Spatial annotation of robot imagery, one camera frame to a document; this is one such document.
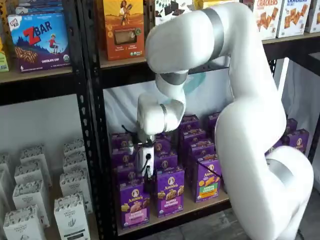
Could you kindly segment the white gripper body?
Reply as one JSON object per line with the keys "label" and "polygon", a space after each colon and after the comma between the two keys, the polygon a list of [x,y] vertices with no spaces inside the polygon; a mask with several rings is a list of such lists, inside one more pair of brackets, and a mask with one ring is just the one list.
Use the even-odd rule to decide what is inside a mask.
{"label": "white gripper body", "polygon": [[137,146],[136,169],[142,177],[152,177],[154,174],[155,152],[153,142]]}

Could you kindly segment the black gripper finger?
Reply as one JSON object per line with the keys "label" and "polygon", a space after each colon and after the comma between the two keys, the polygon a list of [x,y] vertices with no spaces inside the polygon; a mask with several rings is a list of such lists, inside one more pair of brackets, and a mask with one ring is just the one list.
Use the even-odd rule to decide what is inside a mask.
{"label": "black gripper finger", "polygon": [[147,165],[144,173],[144,187],[143,190],[146,193],[151,193],[153,188],[153,174],[151,173],[150,165]]}

